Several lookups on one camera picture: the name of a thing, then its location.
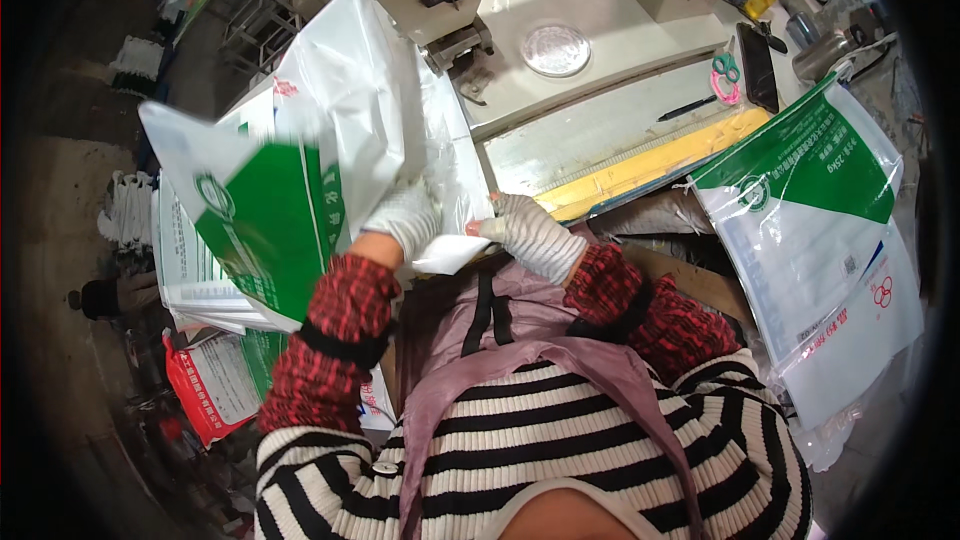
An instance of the white button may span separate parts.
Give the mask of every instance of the white button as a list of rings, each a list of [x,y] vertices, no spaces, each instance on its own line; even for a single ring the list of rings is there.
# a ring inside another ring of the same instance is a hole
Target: white button
[[[383,474],[384,476],[391,476],[400,471],[400,467],[396,463],[386,463],[377,461],[373,463],[373,471],[378,474]]]

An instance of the green printed bag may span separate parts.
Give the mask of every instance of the green printed bag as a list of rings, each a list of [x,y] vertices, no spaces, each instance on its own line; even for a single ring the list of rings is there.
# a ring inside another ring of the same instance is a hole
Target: green printed bag
[[[690,175],[774,366],[857,286],[902,177],[903,158],[835,74]]]
[[[300,329],[340,240],[344,212],[334,149],[321,137],[252,138],[157,102],[139,108],[150,144],[222,269],[280,330]]]

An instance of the pink apron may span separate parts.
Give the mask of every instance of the pink apron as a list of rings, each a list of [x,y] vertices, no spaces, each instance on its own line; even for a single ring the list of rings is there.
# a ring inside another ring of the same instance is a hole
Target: pink apron
[[[448,407],[465,390],[538,359],[586,378],[654,440],[679,478],[690,537],[707,537],[684,448],[661,413],[646,365],[633,349],[567,336],[576,317],[573,309],[563,306],[564,290],[515,262],[499,269],[494,263],[493,268],[481,267],[478,273],[463,272],[434,286],[442,289],[411,293],[412,300],[401,311],[397,344],[401,400],[405,396],[406,465],[400,488],[404,538],[421,536],[424,467],[430,440]],[[451,287],[466,290],[457,294]],[[438,320],[422,317],[421,311],[436,314],[438,307],[451,309]],[[424,334],[432,339],[417,342]]]

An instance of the black and white striped sweater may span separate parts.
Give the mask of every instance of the black and white striped sweater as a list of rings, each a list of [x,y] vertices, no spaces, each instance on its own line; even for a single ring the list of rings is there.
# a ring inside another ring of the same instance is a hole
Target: black and white striped sweater
[[[750,351],[671,388],[650,375],[710,538],[806,538],[808,473]],[[257,454],[256,537],[400,538],[403,446],[402,421],[379,452],[363,436],[320,427],[271,432]],[[663,452],[612,399],[549,361],[474,386],[447,409],[423,473],[422,537],[475,538],[523,488],[558,478],[605,491],[665,537],[690,537]]]

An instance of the white work glove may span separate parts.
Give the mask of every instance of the white work glove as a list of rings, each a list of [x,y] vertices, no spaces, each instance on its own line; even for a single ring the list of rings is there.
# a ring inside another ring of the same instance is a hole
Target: white work glove
[[[530,196],[500,194],[493,198],[497,217],[467,225],[467,233],[500,243],[527,270],[551,284],[561,284],[587,249],[587,240],[557,223]]]
[[[409,262],[440,233],[440,212],[426,184],[419,180],[388,191],[364,223],[363,231],[392,236]]]

